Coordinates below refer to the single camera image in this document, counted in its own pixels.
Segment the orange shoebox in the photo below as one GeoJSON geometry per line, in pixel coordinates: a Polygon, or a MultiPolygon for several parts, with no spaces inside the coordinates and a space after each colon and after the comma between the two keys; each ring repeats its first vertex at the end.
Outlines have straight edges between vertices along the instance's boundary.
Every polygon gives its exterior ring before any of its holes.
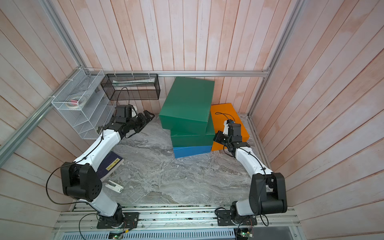
{"type": "Polygon", "coordinates": [[[219,104],[211,106],[211,115],[213,119],[215,133],[218,131],[224,131],[225,123],[228,119],[231,119],[237,124],[241,124],[241,134],[243,142],[247,142],[250,138],[245,126],[243,125],[240,117],[231,103],[219,104]]]}

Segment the large green shoebox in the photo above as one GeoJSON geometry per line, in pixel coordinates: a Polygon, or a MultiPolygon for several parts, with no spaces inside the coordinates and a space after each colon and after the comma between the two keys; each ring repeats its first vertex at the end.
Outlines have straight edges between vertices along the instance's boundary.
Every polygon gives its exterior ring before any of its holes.
{"type": "Polygon", "coordinates": [[[203,135],[171,131],[171,141],[174,148],[212,146],[215,134],[212,116],[209,116],[206,132],[203,135]]]}

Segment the small green shoebox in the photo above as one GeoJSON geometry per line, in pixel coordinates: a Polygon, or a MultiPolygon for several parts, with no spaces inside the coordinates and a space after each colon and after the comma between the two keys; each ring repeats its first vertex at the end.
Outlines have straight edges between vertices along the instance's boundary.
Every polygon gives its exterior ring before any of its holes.
{"type": "Polygon", "coordinates": [[[176,77],[159,117],[166,130],[203,135],[210,117],[215,82],[176,77]]]}

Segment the blue shoebox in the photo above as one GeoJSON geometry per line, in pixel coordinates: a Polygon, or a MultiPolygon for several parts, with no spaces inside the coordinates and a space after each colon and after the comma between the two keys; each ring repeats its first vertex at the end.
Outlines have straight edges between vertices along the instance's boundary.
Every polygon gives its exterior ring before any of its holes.
{"type": "Polygon", "coordinates": [[[184,158],[195,155],[201,155],[211,152],[212,146],[194,146],[194,147],[175,147],[173,152],[175,158],[184,158]]]}

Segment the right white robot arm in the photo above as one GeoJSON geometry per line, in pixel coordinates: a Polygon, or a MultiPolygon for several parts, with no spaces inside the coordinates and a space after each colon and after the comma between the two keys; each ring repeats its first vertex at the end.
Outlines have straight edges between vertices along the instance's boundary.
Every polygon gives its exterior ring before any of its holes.
{"type": "Polygon", "coordinates": [[[241,127],[227,120],[224,130],[214,137],[214,142],[223,145],[224,152],[240,162],[251,177],[248,198],[231,205],[231,219],[237,225],[251,216],[265,217],[288,210],[285,177],[273,172],[254,154],[251,146],[243,141],[241,127]]]}

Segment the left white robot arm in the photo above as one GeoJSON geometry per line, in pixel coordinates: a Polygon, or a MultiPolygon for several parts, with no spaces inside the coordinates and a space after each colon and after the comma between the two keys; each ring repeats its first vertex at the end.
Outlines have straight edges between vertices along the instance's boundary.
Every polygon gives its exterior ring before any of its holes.
{"type": "Polygon", "coordinates": [[[104,192],[97,171],[115,145],[127,134],[138,134],[154,117],[147,110],[137,112],[132,105],[117,106],[110,121],[102,127],[98,139],[80,157],[58,168],[64,195],[96,210],[102,228],[120,228],[126,218],[122,206],[104,192]]]}

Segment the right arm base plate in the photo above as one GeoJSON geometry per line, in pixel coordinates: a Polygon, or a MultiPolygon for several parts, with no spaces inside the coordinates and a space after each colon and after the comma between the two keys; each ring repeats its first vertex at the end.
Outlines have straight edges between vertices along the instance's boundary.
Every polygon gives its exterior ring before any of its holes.
{"type": "Polygon", "coordinates": [[[219,226],[246,225],[253,227],[258,224],[255,216],[237,216],[231,210],[222,207],[215,209],[215,215],[219,226]]]}

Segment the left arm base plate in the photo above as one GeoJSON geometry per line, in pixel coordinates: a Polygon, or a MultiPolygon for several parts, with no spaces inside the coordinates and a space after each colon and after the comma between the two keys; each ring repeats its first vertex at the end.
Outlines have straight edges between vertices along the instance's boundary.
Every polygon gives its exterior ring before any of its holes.
{"type": "Polygon", "coordinates": [[[97,229],[134,229],[138,225],[139,212],[116,213],[112,217],[100,216],[97,229]]]}

